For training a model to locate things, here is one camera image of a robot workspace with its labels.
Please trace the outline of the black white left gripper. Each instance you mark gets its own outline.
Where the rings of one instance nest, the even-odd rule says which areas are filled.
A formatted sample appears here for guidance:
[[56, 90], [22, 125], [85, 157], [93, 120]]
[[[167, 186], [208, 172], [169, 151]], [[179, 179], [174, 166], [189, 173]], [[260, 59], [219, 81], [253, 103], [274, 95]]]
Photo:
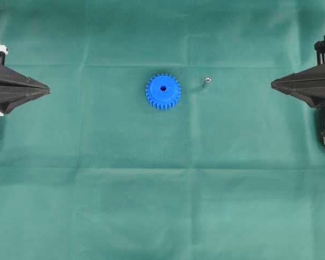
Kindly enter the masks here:
[[16, 107], [50, 94], [47, 85], [24, 76], [6, 66], [8, 48], [0, 43], [0, 116], [9, 114]]

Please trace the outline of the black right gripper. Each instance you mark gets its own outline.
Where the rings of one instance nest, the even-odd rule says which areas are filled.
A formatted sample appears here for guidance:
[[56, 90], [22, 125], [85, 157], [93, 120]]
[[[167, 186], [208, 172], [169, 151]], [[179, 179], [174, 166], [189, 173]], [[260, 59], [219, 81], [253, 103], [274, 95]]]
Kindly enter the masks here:
[[317, 66], [272, 81], [271, 87], [305, 102], [311, 108], [325, 107], [325, 35], [314, 44]]

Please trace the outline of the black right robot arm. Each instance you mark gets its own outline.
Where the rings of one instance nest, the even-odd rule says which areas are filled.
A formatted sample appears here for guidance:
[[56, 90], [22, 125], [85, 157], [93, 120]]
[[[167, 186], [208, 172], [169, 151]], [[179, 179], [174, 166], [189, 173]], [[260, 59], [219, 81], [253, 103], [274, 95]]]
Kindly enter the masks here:
[[320, 132], [325, 146], [325, 36], [314, 45], [317, 66], [272, 81], [271, 87], [293, 96], [318, 110]]

